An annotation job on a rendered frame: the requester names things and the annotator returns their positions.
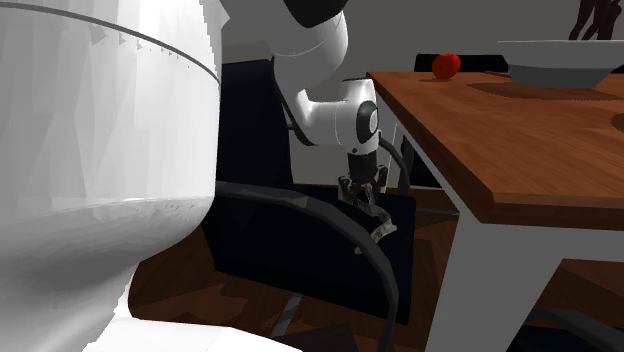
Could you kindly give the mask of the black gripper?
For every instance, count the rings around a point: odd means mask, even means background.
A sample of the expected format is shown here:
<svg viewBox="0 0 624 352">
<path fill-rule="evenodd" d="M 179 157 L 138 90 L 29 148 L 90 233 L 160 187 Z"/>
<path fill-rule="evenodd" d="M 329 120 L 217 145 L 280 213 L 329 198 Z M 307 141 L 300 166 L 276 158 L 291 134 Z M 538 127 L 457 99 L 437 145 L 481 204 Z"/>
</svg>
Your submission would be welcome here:
<svg viewBox="0 0 624 352">
<path fill-rule="evenodd" d="M 377 164 L 377 152 L 356 155 L 347 154 L 349 174 L 338 178 L 338 198 L 359 208 L 367 215 L 377 218 L 380 224 L 371 233 L 371 238 L 378 243 L 382 238 L 395 232 L 397 226 L 388 212 L 376 204 L 374 191 L 380 191 L 387 183 L 388 168 Z"/>
</svg>

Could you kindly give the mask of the wooden table with white legs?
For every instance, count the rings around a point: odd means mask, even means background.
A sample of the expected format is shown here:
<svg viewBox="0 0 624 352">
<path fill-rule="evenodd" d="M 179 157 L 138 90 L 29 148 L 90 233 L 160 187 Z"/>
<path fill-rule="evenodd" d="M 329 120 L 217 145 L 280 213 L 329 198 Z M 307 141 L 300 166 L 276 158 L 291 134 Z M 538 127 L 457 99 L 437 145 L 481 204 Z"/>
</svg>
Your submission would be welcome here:
<svg viewBox="0 0 624 352">
<path fill-rule="evenodd" d="M 598 89 L 485 73 L 373 80 L 459 210 L 425 352 L 506 352 L 561 261 L 624 262 L 618 78 Z"/>
</svg>

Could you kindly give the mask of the red apple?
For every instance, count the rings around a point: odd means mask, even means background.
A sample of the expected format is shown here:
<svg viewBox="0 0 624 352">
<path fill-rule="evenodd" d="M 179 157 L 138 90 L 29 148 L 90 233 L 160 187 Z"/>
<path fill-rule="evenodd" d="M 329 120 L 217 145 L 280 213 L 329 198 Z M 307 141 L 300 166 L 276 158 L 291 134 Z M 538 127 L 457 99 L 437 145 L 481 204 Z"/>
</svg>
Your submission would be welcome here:
<svg viewBox="0 0 624 352">
<path fill-rule="evenodd" d="M 432 72 L 437 79 L 451 79 L 459 72 L 460 67 L 461 60 L 455 54 L 440 54 L 432 62 Z"/>
</svg>

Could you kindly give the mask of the white bowl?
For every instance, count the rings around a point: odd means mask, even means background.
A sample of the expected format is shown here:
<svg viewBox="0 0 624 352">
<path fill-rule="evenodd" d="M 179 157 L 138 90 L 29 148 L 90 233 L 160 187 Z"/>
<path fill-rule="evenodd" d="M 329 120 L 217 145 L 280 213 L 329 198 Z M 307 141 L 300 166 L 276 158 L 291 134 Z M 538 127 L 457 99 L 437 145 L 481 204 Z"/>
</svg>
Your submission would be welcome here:
<svg viewBox="0 0 624 352">
<path fill-rule="evenodd" d="M 499 41 L 513 82 L 542 88 L 595 88 L 624 64 L 624 40 Z"/>
</svg>

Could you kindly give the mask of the dark brown branched figure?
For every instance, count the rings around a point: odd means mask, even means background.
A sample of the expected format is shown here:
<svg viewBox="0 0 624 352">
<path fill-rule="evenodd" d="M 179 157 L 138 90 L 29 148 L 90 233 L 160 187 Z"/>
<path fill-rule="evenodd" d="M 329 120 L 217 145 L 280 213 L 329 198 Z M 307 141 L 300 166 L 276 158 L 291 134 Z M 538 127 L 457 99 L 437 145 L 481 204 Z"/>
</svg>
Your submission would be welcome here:
<svg viewBox="0 0 624 352">
<path fill-rule="evenodd" d="M 577 40 L 590 16 L 592 23 L 586 29 L 582 40 L 597 35 L 597 40 L 611 40 L 615 22 L 622 14 L 620 0 L 580 0 L 577 19 L 569 34 L 569 40 Z"/>
</svg>

